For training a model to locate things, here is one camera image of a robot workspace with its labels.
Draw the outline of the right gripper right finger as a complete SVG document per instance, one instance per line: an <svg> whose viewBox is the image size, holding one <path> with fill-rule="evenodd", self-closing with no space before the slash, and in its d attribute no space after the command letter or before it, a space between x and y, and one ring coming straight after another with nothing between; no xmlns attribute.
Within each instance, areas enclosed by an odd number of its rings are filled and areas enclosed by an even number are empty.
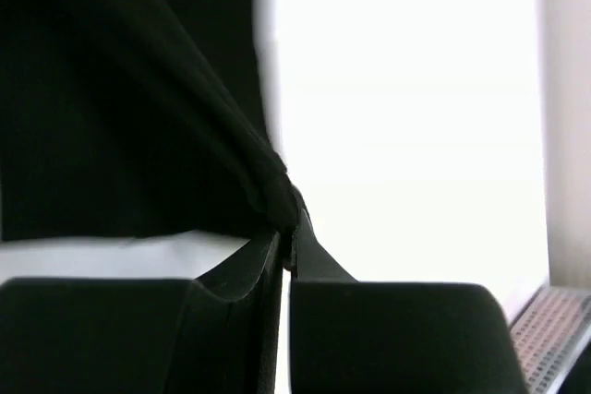
<svg viewBox="0 0 591 394"><path fill-rule="evenodd" d="M294 393L523 393L504 314L468 283L365 282L293 236L289 363Z"/></svg>

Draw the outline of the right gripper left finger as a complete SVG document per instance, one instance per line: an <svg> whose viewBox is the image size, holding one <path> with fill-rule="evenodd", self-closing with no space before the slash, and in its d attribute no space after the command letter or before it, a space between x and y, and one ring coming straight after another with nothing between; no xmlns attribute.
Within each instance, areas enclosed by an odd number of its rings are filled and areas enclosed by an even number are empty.
<svg viewBox="0 0 591 394"><path fill-rule="evenodd" d="M271 393L279 237L1 247L5 393Z"/></svg>

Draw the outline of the black skirt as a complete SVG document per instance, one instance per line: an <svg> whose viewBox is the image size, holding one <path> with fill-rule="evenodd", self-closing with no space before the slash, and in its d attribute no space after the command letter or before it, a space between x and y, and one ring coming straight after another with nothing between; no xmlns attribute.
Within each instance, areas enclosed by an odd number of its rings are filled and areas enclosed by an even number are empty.
<svg viewBox="0 0 591 394"><path fill-rule="evenodd" d="M253 0L1 0L7 241L298 222Z"/></svg>

